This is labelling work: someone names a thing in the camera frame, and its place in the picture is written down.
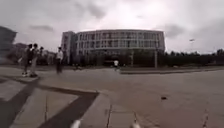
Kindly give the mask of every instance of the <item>white building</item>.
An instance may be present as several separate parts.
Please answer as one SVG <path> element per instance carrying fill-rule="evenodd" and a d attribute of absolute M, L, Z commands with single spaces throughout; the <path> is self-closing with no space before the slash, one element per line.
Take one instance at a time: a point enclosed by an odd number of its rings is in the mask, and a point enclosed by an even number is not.
<path fill-rule="evenodd" d="M 153 30 L 70 31 L 63 33 L 62 49 L 70 59 L 80 55 L 118 55 L 137 49 L 164 52 L 165 41 L 162 31 Z"/>

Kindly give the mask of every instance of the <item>curb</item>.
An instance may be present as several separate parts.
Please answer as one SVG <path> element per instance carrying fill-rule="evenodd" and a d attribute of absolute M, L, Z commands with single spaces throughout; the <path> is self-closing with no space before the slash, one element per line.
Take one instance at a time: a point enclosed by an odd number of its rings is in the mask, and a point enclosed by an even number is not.
<path fill-rule="evenodd" d="M 122 75 L 135 75 L 135 74 L 175 74 L 175 73 L 193 73 L 193 72 L 208 72 L 208 71 L 217 71 L 224 70 L 221 69 L 198 69 L 198 70 L 177 70 L 177 71 L 120 71 Z"/>

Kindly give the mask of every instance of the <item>lamp post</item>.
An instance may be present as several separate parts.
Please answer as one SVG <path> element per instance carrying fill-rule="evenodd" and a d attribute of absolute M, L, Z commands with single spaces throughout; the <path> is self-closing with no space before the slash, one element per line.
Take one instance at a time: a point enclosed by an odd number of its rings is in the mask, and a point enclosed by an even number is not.
<path fill-rule="evenodd" d="M 131 66 L 134 66 L 134 49 L 131 50 Z"/>
<path fill-rule="evenodd" d="M 158 43 L 157 42 L 155 42 L 154 67 L 158 68 Z"/>

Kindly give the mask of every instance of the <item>cloud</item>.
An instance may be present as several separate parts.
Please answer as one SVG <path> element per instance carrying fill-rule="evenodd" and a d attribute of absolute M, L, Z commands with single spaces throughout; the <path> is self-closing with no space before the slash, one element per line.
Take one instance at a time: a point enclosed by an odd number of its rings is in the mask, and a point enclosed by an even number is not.
<path fill-rule="evenodd" d="M 194 50 L 209 52 L 224 45 L 223 13 L 223 0 L 0 0 L 0 25 L 16 41 L 51 50 L 64 31 L 163 26 L 169 50 L 189 51 L 195 38 Z"/>
<path fill-rule="evenodd" d="M 44 31 L 44 32 L 54 32 L 54 28 L 49 25 L 31 25 L 29 26 L 31 30 Z"/>
<path fill-rule="evenodd" d="M 163 29 L 167 38 L 176 38 L 186 31 L 183 27 L 175 24 L 166 25 Z"/>
<path fill-rule="evenodd" d="M 213 52 L 224 49 L 224 18 L 204 25 L 192 33 L 199 51 Z"/>

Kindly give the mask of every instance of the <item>street light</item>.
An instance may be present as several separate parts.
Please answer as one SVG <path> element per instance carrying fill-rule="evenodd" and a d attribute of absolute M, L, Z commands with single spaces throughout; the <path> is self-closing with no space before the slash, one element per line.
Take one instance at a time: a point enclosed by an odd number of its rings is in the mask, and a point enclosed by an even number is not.
<path fill-rule="evenodd" d="M 155 41 L 154 67 L 158 67 L 158 42 Z"/>

